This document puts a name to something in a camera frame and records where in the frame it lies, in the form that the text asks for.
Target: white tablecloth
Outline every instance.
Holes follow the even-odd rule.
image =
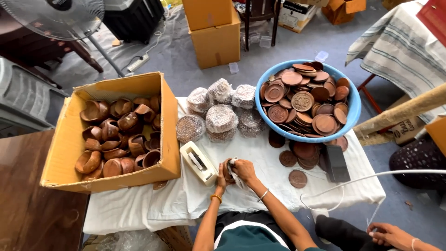
[[[185,98],[177,99],[185,107]],[[345,136],[349,147],[344,152],[344,157],[350,177],[356,179],[373,174],[370,162],[353,131],[350,130]],[[303,206],[299,201],[301,193],[315,194],[337,185],[327,181],[325,172],[317,166],[308,171],[297,164],[295,167],[281,165],[279,154],[289,149],[288,142],[280,149],[271,147],[268,143],[268,130],[257,138],[245,139],[236,135],[232,141],[220,144],[211,143],[204,135],[196,144],[207,152],[215,166],[234,156],[252,161],[258,178],[291,211],[298,211]],[[289,183],[288,175],[292,170],[306,173],[308,183],[303,189],[296,189]],[[164,188],[157,191],[148,184],[92,194],[84,233],[107,234],[145,228],[156,231],[168,226],[195,225],[195,219],[206,211],[209,196],[215,188],[204,186],[183,162],[181,172],[181,178],[169,181]],[[313,208],[331,208],[339,203],[341,196],[342,191],[339,189],[317,198],[306,198],[304,201]],[[379,203],[385,197],[379,180],[373,177],[347,185],[340,206],[347,207],[357,202]],[[228,186],[220,212],[252,212],[266,209],[257,199],[253,192],[246,192],[234,185]]]
[[[361,67],[389,80],[411,98],[446,82],[446,48],[416,17],[427,0],[398,5],[348,49],[346,65]],[[446,112],[446,105],[420,115],[426,123]]]

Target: wooden table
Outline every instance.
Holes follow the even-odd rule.
[[[39,186],[53,134],[0,139],[2,251],[79,250],[88,195]]]

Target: fan stand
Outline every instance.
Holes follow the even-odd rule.
[[[96,41],[96,39],[92,35],[88,36],[87,38],[98,49],[98,51],[102,54],[102,56],[104,56],[104,58],[111,64],[111,66],[115,69],[118,75],[121,78],[124,78],[125,77],[124,73],[121,71],[121,69],[119,69],[119,67],[115,64],[115,62],[108,56],[107,52],[105,52],[104,49],[102,49],[101,45]]]

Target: white box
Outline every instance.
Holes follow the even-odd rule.
[[[314,5],[285,1],[279,13],[279,26],[300,33],[319,9]]]

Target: open cardboard box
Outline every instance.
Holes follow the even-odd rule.
[[[85,150],[82,131],[89,126],[79,113],[86,100],[106,100],[111,103],[120,97],[133,100],[161,94],[161,158],[147,169],[116,177],[81,181],[82,174],[74,169],[78,157]],[[164,80],[164,74],[151,72],[127,78],[104,80],[74,89],[66,98],[59,115],[40,185],[72,192],[101,192],[171,180],[181,176],[179,144],[175,126],[178,120],[177,100]],[[143,134],[150,137],[151,126],[145,125]]]

